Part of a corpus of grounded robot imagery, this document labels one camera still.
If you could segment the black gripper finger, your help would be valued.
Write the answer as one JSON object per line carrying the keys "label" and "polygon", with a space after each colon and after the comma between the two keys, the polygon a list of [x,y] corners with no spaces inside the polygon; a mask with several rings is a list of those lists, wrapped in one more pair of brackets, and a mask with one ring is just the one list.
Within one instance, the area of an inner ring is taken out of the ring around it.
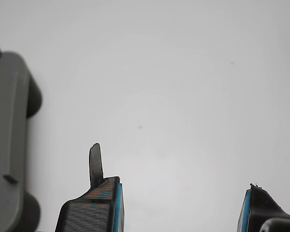
{"label": "black gripper finger", "polygon": [[89,151],[90,188],[60,210],[57,232],[123,232],[125,212],[120,177],[103,177],[101,147]]}
{"label": "black gripper finger", "polygon": [[290,232],[290,215],[257,185],[250,185],[246,191],[238,232]]}

